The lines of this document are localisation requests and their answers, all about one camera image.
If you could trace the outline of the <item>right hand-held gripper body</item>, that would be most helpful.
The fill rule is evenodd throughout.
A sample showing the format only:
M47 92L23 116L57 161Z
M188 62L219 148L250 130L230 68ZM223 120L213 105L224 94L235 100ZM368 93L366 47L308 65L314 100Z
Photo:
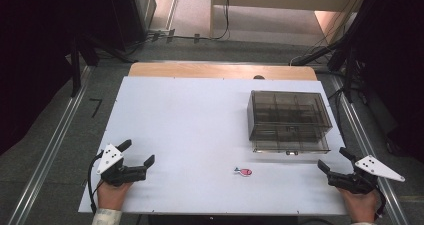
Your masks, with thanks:
M368 194L377 188L379 177L399 182L405 178L372 155L358 159L355 155L346 155L353 166L353 172L342 174L327 169L327 179L330 186L347 190L353 194Z

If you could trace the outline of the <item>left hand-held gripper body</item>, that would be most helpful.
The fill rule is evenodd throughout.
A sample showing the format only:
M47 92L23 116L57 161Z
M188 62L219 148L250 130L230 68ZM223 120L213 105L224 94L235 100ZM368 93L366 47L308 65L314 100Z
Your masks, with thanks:
M123 152L120 152L117 146L108 144L102 153L96 173L104 182L116 187L146 179L147 168L144 165L128 167L123 162Z

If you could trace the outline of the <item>smoky transparent drawer box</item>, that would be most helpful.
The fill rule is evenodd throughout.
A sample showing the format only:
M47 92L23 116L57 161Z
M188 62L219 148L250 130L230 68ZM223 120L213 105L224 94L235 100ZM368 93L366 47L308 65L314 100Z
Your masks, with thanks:
M320 93L252 90L247 106L248 137L257 153L328 153L332 129Z

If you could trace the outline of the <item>person's right hand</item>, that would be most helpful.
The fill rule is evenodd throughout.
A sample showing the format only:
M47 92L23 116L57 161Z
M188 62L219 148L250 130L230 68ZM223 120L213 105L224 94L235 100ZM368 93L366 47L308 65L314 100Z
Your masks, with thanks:
M353 194L338 188L352 222L374 222L377 195L374 191L367 194Z

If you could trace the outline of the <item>person's left hand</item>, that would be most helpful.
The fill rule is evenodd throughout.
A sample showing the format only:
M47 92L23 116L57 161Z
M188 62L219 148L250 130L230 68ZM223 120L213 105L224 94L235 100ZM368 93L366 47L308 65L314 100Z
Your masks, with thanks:
M132 183L124 183L116 187L101 180L97 189L98 207L120 211L131 186Z

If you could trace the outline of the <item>black metal stand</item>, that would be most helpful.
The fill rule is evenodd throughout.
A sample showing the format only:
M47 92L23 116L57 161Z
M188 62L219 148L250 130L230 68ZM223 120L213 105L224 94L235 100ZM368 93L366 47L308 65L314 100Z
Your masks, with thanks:
M99 57L95 51L98 47L105 51L113 58L117 58L124 63L135 63L134 59L130 59L118 52L116 49L86 33L75 33L70 38L70 65L72 68L72 93L71 96L75 97L81 90L81 72L79 57L82 56L88 66L97 66Z
M349 103L352 103L352 82L355 67L357 66L357 48L353 41L347 37L341 38L334 44L334 53L328 62L328 69L331 72L339 71L345 67L345 75L341 91Z

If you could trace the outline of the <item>black curtain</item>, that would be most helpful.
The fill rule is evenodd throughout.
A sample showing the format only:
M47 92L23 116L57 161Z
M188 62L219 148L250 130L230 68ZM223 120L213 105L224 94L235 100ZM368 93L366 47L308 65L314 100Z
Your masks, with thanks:
M94 0L0 0L0 155L18 143L68 81L66 56L98 58L86 28Z
M424 164L424 0L364 0L357 59L388 150Z

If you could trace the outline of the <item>dark cabinet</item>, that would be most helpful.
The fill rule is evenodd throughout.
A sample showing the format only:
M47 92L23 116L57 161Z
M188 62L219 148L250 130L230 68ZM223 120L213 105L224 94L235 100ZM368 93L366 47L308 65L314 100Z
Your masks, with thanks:
M144 41L155 13L156 0L112 0L117 19L117 48L125 51L130 45Z

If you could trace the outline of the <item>metal floor rail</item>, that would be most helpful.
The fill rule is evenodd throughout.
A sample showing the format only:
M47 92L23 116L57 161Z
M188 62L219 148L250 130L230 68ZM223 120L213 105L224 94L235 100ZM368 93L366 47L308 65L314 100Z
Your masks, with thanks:
M17 205L6 225L24 225L31 208L40 193L44 181L50 171L62 142L69 129L69 126L79 108L81 100L85 95L89 79L94 67L85 66L81 74L81 88L76 95L72 97L66 105L66 108L60 118L60 121L49 140L49 143L39 160L32 176L24 187L23 193L20 195Z
M368 134L361 123L358 116L358 112L354 103L350 103L347 98L341 98L341 105L346 114L347 120L352 128L355 135L358 147L360 148L363 155L371 155L374 158L377 157L373 144L371 143ZM410 225L406 214L404 213L400 201L395 194L394 189L388 178L379 178L378 184L380 190L383 192L386 198L386 214L390 217L393 225Z

